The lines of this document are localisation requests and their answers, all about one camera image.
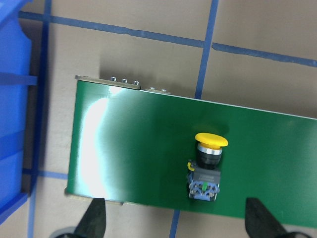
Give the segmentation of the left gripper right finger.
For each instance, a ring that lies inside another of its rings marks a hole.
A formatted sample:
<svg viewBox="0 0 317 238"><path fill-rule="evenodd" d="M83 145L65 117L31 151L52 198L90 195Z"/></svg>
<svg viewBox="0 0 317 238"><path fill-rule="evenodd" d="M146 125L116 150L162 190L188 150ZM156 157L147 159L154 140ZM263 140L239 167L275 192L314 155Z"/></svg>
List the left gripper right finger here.
<svg viewBox="0 0 317 238"><path fill-rule="evenodd" d="M246 198L245 229L250 238L281 238L288 234L258 198Z"/></svg>

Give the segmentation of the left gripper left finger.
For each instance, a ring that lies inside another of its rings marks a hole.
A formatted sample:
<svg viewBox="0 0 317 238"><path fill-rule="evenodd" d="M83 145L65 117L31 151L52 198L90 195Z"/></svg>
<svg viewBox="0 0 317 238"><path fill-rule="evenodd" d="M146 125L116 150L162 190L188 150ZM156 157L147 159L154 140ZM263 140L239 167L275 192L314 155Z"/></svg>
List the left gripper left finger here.
<svg viewBox="0 0 317 238"><path fill-rule="evenodd" d="M106 204L104 198L94 198L74 234L77 238L103 238L106 231Z"/></svg>

